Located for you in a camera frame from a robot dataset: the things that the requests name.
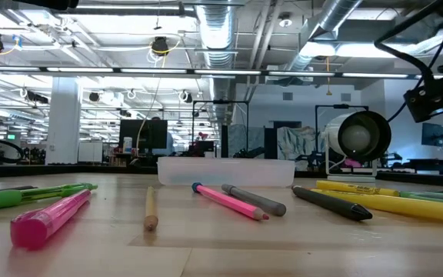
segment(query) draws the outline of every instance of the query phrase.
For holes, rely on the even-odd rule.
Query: computer monitor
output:
[[[142,120],[122,119],[119,129],[119,147],[124,145],[124,138],[132,138],[132,148],[136,148],[136,139]],[[167,148],[167,120],[147,120],[139,136],[140,149],[166,149]]]

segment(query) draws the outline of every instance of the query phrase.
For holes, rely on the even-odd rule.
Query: wooden pencil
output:
[[[145,221],[143,226],[148,231],[153,231],[157,228],[158,217],[155,208],[155,190],[149,186],[146,191],[146,204],[145,204]]]

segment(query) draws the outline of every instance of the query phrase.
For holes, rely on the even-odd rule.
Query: yellow highlighter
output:
[[[333,196],[370,209],[393,212],[402,215],[418,216],[443,220],[443,203],[386,195],[364,195],[350,192],[336,192],[322,189],[311,189],[324,195]]]
[[[371,188],[367,186],[361,185],[352,185],[344,182],[333,182],[333,181],[325,181],[318,180],[317,187],[319,189],[330,189],[336,190],[340,192],[354,192],[368,195],[387,195],[387,196],[399,196],[399,191],[394,189],[380,189],[380,188]]]

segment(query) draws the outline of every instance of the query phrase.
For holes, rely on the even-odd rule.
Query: clear plastic container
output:
[[[161,157],[158,180],[163,185],[278,186],[293,183],[295,162],[270,159],[205,159]]]

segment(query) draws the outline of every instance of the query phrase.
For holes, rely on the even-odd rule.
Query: pink highlighter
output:
[[[24,212],[17,216],[10,223],[13,246],[41,248],[45,241],[90,199],[91,194],[89,190],[83,189],[47,208]]]
[[[268,220],[269,216],[266,215],[260,208],[250,205],[248,203],[242,202],[238,199],[232,198],[230,196],[221,194],[220,192],[214,191],[204,187],[201,183],[192,184],[192,190],[197,193],[201,193],[203,196],[222,204],[230,209],[234,209],[241,214],[244,214],[251,219],[255,220]]]

